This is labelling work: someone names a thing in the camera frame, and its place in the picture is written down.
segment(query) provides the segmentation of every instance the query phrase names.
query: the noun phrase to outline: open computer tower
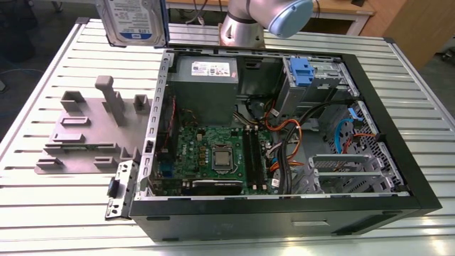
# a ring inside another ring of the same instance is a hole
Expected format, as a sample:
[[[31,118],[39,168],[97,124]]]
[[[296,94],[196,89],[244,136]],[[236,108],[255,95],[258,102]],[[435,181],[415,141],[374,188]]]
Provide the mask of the open computer tower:
[[[105,219],[156,241],[362,234],[440,208],[354,55],[164,51]]]

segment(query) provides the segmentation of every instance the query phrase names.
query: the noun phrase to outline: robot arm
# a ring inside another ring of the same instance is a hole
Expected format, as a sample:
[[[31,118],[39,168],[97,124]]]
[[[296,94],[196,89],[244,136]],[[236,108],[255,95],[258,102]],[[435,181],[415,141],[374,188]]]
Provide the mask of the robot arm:
[[[232,0],[227,10],[222,44],[262,47],[263,28],[280,38],[300,31],[312,14],[312,0]]]

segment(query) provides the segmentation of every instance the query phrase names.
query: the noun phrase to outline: aluminum table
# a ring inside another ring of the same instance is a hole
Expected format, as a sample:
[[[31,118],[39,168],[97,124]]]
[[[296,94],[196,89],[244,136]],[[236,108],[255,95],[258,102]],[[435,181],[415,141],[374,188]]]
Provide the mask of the aluminum table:
[[[170,29],[174,43],[219,43],[216,27],[171,25]],[[64,91],[101,98],[95,79],[111,75],[123,98],[154,97],[163,50],[109,47],[101,21],[92,19],[73,26],[0,144],[0,252],[134,256],[455,253],[455,121],[396,45],[382,38],[311,33],[290,39],[266,34],[266,43],[270,49],[358,56],[443,209],[344,237],[155,243],[132,221],[105,222],[112,174],[33,172]]]

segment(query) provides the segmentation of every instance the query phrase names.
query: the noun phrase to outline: ram slot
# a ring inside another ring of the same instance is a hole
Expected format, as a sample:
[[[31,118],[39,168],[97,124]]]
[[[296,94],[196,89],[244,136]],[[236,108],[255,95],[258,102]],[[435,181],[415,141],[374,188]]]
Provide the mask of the ram slot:
[[[254,173],[254,162],[251,155],[251,142],[250,142],[250,131],[247,129],[243,130],[243,159],[244,159],[244,167],[247,170],[247,185],[251,187],[255,184],[255,173]]]
[[[255,169],[255,183],[259,187],[263,187],[264,172],[263,172],[263,158],[262,158],[262,145],[259,143],[258,131],[251,132],[251,150],[254,157],[254,169]]]

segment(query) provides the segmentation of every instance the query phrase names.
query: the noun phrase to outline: cpu socket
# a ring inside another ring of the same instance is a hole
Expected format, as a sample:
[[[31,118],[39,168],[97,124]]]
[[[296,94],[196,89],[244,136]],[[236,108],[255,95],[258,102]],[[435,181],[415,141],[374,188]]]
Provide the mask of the cpu socket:
[[[218,174],[227,174],[234,169],[232,147],[230,145],[212,146],[212,170]]]

